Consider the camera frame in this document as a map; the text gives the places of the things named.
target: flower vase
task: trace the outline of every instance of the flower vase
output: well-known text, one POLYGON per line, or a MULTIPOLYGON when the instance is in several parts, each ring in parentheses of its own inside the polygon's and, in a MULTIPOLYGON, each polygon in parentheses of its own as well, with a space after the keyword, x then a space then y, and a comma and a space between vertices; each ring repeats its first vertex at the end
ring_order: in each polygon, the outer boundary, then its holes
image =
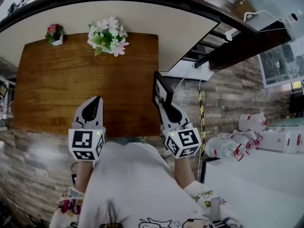
POLYGON ((59 45, 62 45, 62 43, 63 43, 63 34, 61 33, 59 40, 52 42, 52 45, 59 46, 59 45))

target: red flower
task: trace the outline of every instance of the red flower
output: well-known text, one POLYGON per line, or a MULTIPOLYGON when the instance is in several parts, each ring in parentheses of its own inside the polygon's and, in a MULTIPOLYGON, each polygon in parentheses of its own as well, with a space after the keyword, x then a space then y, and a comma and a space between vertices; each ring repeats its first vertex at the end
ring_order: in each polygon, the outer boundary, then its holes
POLYGON ((47 29, 49 34, 53 34, 56 31, 56 25, 50 25, 47 29))

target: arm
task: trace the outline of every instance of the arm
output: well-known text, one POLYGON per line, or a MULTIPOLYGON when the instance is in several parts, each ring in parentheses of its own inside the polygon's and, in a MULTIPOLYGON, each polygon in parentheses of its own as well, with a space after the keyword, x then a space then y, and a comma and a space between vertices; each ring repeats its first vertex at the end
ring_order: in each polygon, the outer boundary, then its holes
MULTIPOLYGON (((175 159, 175 180, 198 203, 204 211, 204 216, 209 218, 211 198, 217 198, 218 195, 207 185, 195 181, 188 158, 175 159)), ((223 199, 220 202, 220 217, 228 227, 243 227, 232 208, 223 199)))
POLYGON ((175 180, 182 189, 195 181, 190 162, 187 157, 175 159, 175 180))
POLYGON ((90 177, 93 171, 92 161, 80 161, 77 168, 77 176, 75 182, 75 189, 85 193, 87 185, 90 181, 90 177))
POLYGON ((77 227, 84 194, 93 171, 91 161, 80 161, 77 168, 75 187, 68 187, 59 200, 50 228, 77 227))

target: water bottle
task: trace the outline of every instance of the water bottle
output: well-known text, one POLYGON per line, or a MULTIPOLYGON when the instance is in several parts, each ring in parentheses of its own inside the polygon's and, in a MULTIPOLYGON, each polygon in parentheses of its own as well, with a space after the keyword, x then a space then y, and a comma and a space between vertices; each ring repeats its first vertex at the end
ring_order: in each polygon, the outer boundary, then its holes
POLYGON ((249 148, 254 149, 257 145, 257 135, 254 131, 248 131, 248 132, 239 132, 238 130, 234 130, 233 134, 235 135, 243 135, 249 139, 249 148))
POLYGON ((244 146, 232 139, 210 138, 206 142, 205 152, 210 157, 220 159, 236 158, 240 161, 243 158, 244 146))
POLYGON ((238 120, 238 128, 244 132, 252 130, 259 133, 265 130, 266 125, 267 120, 263 112, 253 115, 242 114, 238 120))
POLYGON ((229 138, 230 137, 230 133, 219 133, 218 134, 218 138, 220 138, 220 139, 227 139, 227 138, 229 138))

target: wooden table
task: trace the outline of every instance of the wooden table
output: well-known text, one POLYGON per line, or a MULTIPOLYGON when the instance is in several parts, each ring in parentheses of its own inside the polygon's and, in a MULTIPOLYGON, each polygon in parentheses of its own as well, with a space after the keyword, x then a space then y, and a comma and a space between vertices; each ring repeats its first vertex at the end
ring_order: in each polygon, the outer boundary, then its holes
POLYGON ((158 70, 157 35, 128 33, 125 55, 94 56, 87 33, 65 36, 61 46, 46 40, 24 47, 16 81, 14 126, 67 134, 76 109, 87 99, 104 100, 104 126, 110 137, 160 133, 152 103, 158 70))

